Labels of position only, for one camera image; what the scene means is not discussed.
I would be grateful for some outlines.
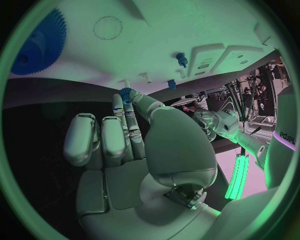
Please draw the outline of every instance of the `blue gear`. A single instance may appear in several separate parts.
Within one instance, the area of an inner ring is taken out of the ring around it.
[[[124,105],[129,105],[131,104],[131,100],[129,99],[129,93],[131,92],[132,88],[130,87],[124,87],[123,89],[120,90],[120,95],[123,100]]]
[[[22,46],[11,72],[27,75],[43,71],[54,64],[61,55],[67,36],[63,15],[53,10],[35,28]]]

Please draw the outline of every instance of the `robotic arm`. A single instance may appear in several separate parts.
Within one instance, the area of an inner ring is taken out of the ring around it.
[[[195,111],[193,119],[204,130],[210,142],[218,134],[235,144],[238,143],[255,157],[256,165],[264,170],[269,145],[246,133],[240,127],[238,118],[233,111],[227,109],[225,111],[211,112],[202,109]]]

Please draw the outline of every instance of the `small blue gear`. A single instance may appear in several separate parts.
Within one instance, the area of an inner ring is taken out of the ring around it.
[[[122,97],[123,100],[123,104],[124,105],[130,105],[132,102],[129,99],[129,93],[131,92],[132,88],[130,87],[124,87],[120,90],[120,95]]]
[[[27,75],[43,71],[60,57],[67,36],[63,15],[58,9],[50,12],[22,46],[11,72]]]

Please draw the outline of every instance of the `blue plastic bolt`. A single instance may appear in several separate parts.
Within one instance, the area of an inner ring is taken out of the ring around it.
[[[185,57],[184,53],[178,53],[176,55],[176,59],[178,60],[179,66],[183,66],[184,68],[187,68],[188,60]]]
[[[174,80],[167,81],[167,85],[170,89],[175,90],[176,89],[176,82]]]

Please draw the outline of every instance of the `glowing green strip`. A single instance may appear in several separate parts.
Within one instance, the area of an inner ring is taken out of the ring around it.
[[[240,199],[242,197],[249,166],[249,156],[237,156],[230,184],[225,194],[226,199]]]
[[[243,191],[244,191],[244,187],[245,187],[246,179],[247,179],[248,166],[249,166],[249,155],[246,156],[246,158],[244,157],[244,168],[243,168],[242,178],[241,178],[241,182],[239,185],[239,190],[238,190],[236,199],[240,199],[243,195]]]
[[[240,165],[240,157],[237,156],[236,159],[235,159],[235,164],[234,164],[234,169],[233,169],[233,172],[232,172],[230,184],[229,184],[227,192],[225,194],[225,198],[226,199],[231,198],[230,196],[231,196],[232,191],[233,191],[234,186],[235,186],[235,182],[236,182],[236,178],[237,178],[237,173],[238,173],[238,170],[239,170],[239,165]]]

